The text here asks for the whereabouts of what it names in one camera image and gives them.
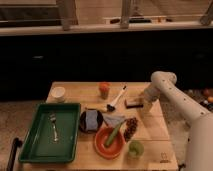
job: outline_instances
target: utensil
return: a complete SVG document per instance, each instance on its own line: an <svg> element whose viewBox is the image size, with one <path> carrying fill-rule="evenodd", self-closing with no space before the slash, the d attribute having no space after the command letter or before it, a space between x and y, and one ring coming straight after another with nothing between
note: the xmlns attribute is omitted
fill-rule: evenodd
<svg viewBox="0 0 213 171"><path fill-rule="evenodd" d="M107 104L107 111L112 112L115 110L115 105L118 102L118 100L120 99L120 97L124 94L126 90L126 86L124 86L121 91L119 92L119 94L117 95L117 97L109 104Z"/></svg>
<svg viewBox="0 0 213 171"><path fill-rule="evenodd" d="M57 142L58 141L58 133L57 133L57 129L56 129L56 116L55 116L54 113L50 115L50 121L53 124L54 141Z"/></svg>

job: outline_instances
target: orange bowl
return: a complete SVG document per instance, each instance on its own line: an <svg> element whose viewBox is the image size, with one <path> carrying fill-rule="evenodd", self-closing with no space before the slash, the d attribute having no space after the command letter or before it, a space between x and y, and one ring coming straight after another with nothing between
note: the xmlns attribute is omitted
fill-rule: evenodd
<svg viewBox="0 0 213 171"><path fill-rule="evenodd" d="M114 159L115 157L117 157L125 144L124 137L119 131L112 144L109 147L104 146L105 141L107 140L113 129L114 128L111 127L102 128L95 135L95 149L99 155L106 159Z"/></svg>

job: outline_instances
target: food item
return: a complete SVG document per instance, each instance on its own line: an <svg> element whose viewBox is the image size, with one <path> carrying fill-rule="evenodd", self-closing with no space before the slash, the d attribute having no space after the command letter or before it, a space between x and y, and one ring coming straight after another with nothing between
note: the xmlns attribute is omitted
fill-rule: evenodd
<svg viewBox="0 0 213 171"><path fill-rule="evenodd" d="M144 152L144 147L138 140L133 140L129 144L128 154L130 157L140 157Z"/></svg>
<svg viewBox="0 0 213 171"><path fill-rule="evenodd" d="M124 139L128 142L132 136L135 134L138 126L138 120L136 117L129 118L126 120L127 128L124 131Z"/></svg>
<svg viewBox="0 0 213 171"><path fill-rule="evenodd" d="M121 128L121 125L123 124L123 122L119 123L114 129L113 131L111 132L111 134L109 135L109 137L107 138L107 140L105 141L104 143L104 146L105 147L109 147L112 143L113 143L113 140L115 139L116 135L118 134L120 128Z"/></svg>
<svg viewBox="0 0 213 171"><path fill-rule="evenodd" d="M209 96L207 100L209 103L213 103L213 96Z"/></svg>
<svg viewBox="0 0 213 171"><path fill-rule="evenodd" d="M101 93L102 99L107 99L109 96L109 86L110 84L108 82L100 82L99 83L99 91Z"/></svg>
<svg viewBox="0 0 213 171"><path fill-rule="evenodd" d="M203 95L206 96L206 97L209 97L209 96L211 95L209 89L207 89L207 88L204 89L204 90L203 90Z"/></svg>

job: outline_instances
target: white container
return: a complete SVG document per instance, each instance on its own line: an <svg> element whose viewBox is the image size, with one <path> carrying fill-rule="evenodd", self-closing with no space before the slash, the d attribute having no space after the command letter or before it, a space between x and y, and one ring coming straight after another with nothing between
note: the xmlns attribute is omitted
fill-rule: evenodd
<svg viewBox="0 0 213 171"><path fill-rule="evenodd" d="M66 90L64 87L55 87L51 90L51 96L56 102L62 103L65 101L65 92Z"/></svg>

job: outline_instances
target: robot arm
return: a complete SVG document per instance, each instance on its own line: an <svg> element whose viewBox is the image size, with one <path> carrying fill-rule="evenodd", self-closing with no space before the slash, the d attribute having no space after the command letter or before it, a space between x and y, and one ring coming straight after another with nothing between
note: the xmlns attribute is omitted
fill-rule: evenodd
<svg viewBox="0 0 213 171"><path fill-rule="evenodd" d="M153 102L163 93L182 113L191 126L186 154L186 171L213 170L213 114L176 88L176 75L154 72L151 84L144 90L144 98Z"/></svg>

